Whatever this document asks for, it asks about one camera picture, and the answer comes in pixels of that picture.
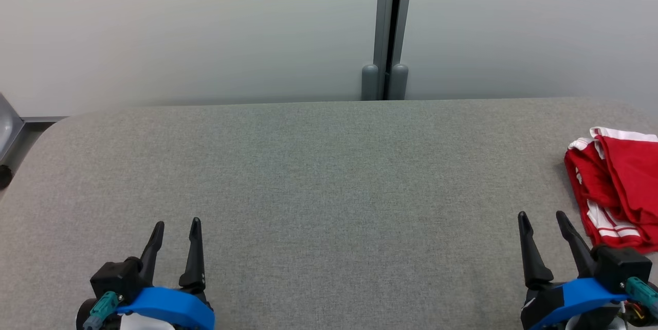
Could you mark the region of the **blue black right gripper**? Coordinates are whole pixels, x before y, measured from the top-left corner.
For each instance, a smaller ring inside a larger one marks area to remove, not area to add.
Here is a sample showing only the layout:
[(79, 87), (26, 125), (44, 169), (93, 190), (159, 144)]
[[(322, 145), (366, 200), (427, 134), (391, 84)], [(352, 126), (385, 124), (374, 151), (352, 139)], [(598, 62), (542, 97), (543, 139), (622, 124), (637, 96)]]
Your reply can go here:
[(569, 244), (578, 278), (554, 284), (534, 241), (534, 230), (524, 211), (518, 213), (524, 283), (528, 291), (520, 311), (524, 329), (611, 329), (622, 327), (618, 318), (626, 294), (609, 292), (596, 281), (589, 246), (564, 211), (556, 212), (562, 238)]

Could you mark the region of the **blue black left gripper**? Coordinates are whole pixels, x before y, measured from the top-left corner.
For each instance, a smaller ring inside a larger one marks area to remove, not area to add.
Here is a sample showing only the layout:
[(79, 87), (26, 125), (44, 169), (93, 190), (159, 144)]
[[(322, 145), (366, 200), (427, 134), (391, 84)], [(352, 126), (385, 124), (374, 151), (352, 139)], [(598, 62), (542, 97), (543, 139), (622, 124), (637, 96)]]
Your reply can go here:
[[(164, 222), (157, 222), (140, 257), (139, 276), (146, 286), (153, 286), (157, 254), (162, 246)], [(118, 306), (120, 315), (139, 314), (154, 320), (190, 329), (214, 329), (215, 314), (195, 295), (188, 292), (204, 292), (206, 288), (204, 241), (202, 223), (193, 218), (189, 232), (190, 248), (185, 271), (179, 277), (178, 291), (161, 286), (144, 288), (131, 304)]]

